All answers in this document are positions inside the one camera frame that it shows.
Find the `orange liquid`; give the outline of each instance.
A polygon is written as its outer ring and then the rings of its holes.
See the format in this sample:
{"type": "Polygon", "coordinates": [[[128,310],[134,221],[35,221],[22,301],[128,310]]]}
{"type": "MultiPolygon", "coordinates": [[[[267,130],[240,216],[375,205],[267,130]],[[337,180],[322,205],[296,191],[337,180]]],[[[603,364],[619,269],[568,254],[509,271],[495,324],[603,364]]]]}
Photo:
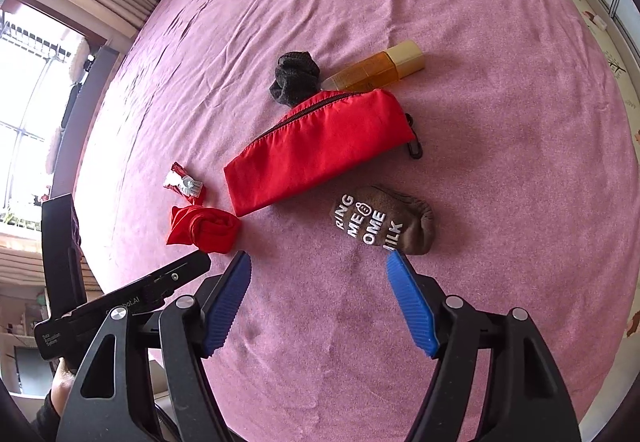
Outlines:
{"type": "Polygon", "coordinates": [[[322,82],[323,90],[370,92],[395,83],[400,77],[394,62],[384,52],[340,70],[322,82]]]}

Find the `small plastic bottle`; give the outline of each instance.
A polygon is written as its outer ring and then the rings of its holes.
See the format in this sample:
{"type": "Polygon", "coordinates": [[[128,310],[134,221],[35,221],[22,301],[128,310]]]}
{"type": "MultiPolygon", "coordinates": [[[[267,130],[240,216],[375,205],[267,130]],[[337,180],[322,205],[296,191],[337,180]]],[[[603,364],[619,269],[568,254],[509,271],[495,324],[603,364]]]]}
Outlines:
{"type": "Polygon", "coordinates": [[[422,51],[414,41],[407,40],[346,67],[325,79],[320,87],[323,90],[370,92],[423,68],[422,51]]]}

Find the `pink bedsheet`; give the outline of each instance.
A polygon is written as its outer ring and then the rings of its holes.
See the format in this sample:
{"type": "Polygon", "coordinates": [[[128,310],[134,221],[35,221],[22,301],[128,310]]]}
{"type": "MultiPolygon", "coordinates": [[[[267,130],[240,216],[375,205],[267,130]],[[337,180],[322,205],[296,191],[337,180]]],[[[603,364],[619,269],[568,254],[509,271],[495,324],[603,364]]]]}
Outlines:
{"type": "MultiPolygon", "coordinates": [[[[640,265],[638,166],[616,83],[570,0],[163,0],[79,175],[98,281],[109,291],[192,250],[164,244],[171,207],[185,205],[162,187],[174,161],[209,187],[206,204],[231,210],[223,166],[287,110],[268,93],[281,54],[309,50],[326,76],[407,38],[427,68],[390,89],[424,157],[388,152],[242,219],[254,276],[205,366],[250,442],[402,441],[426,392],[434,363],[412,343],[386,250],[328,212],[361,184],[431,203],[437,237],[416,269],[479,309],[529,310],[579,416],[612,365],[640,265]]],[[[213,255],[212,271],[230,258],[213,255]]],[[[475,394],[465,440],[480,409],[475,394]]]]}

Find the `black zipper pull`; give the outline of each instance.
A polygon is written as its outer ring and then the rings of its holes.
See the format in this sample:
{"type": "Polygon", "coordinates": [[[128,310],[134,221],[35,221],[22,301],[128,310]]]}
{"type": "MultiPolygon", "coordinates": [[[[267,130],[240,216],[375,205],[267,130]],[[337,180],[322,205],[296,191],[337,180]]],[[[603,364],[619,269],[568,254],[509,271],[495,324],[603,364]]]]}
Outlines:
{"type": "Polygon", "coordinates": [[[406,117],[406,122],[409,123],[411,131],[414,132],[415,137],[414,140],[406,143],[406,148],[409,150],[409,156],[414,160],[418,160],[422,158],[422,145],[420,144],[420,139],[414,131],[414,118],[410,114],[404,114],[404,116],[406,117]]]}

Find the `beige bottle cap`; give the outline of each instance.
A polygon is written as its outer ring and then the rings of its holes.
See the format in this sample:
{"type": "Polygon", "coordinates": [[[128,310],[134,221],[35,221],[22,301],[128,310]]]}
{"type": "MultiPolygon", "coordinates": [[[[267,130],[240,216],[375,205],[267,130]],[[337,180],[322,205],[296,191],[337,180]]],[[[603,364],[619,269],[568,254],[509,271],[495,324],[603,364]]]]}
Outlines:
{"type": "Polygon", "coordinates": [[[385,53],[396,65],[401,78],[424,68],[424,54],[415,41],[410,39],[386,49],[385,53]]]}

